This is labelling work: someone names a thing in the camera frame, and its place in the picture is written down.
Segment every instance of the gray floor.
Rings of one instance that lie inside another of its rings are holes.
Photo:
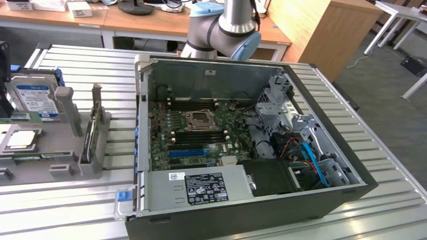
[[[348,65],[363,57],[363,50],[374,36],[370,34]],[[12,47],[12,64],[23,65],[38,43],[103,47],[96,35],[0,27],[0,39]],[[164,51],[163,41],[146,40],[136,46],[146,51]],[[372,56],[346,68],[338,83],[360,106],[359,114],[375,133],[427,188],[427,87],[422,87],[411,101],[400,98],[419,77],[402,66],[403,56],[384,48],[375,48]]]

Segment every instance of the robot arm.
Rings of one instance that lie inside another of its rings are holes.
[[[252,18],[254,0],[226,0],[222,6],[214,2],[198,2],[191,9],[184,58],[216,59],[218,52],[232,60],[246,61],[262,40],[256,31],[258,14]]]

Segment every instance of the blue hard drive label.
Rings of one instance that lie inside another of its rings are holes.
[[[47,86],[18,85],[16,90],[30,112],[39,112],[42,118],[55,118],[59,116],[54,95]]]
[[[228,201],[228,193],[220,172],[186,176],[190,205]]]

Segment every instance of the hard drive label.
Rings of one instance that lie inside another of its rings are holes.
[[[186,176],[186,189],[190,205],[228,201],[226,183],[220,172]]]
[[[55,101],[50,98],[51,90],[43,85],[18,85],[19,96],[30,112],[39,112],[42,118],[59,115]]]

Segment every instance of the table leg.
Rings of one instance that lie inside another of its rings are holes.
[[[415,91],[422,87],[422,85],[427,82],[427,73],[422,76],[421,80],[414,84],[414,86],[407,90],[407,92],[402,95],[402,98],[409,100]]]
[[[374,45],[376,44],[376,42],[379,41],[380,37],[382,37],[383,34],[386,33],[386,31],[387,31],[387,29],[388,29],[388,27],[390,27],[390,25],[392,24],[392,22],[394,22],[395,19],[396,19],[396,15],[394,14],[394,15],[390,16],[390,18],[388,18],[384,26],[382,26],[382,29],[379,30],[379,32],[378,32],[374,40],[372,40],[371,43],[368,44],[368,46],[367,46],[367,48],[366,48],[366,50],[364,50],[364,52],[363,52],[364,55],[368,55],[368,54],[370,54],[370,52],[371,52],[371,50],[372,50],[372,48],[374,48]]]
[[[400,44],[403,43],[403,41],[406,40],[406,38],[410,36],[410,34],[414,32],[414,30],[417,29],[417,27],[421,25],[421,21],[415,22],[413,27],[410,28],[410,30],[406,32],[404,36],[402,37],[400,41],[396,43],[396,45],[394,46],[394,50],[398,50],[400,47]]]
[[[115,49],[115,31],[102,30],[102,42],[106,49]]]
[[[282,59],[286,55],[288,46],[287,45],[279,45],[279,47],[274,50],[271,61],[282,62]]]
[[[378,44],[378,46],[380,48],[384,47],[386,43],[388,42],[388,39],[391,38],[391,36],[396,32],[398,28],[400,28],[402,22],[403,22],[403,17],[400,17],[399,21],[395,23],[394,27],[391,28],[388,34],[386,35],[386,37],[383,38],[383,40]]]

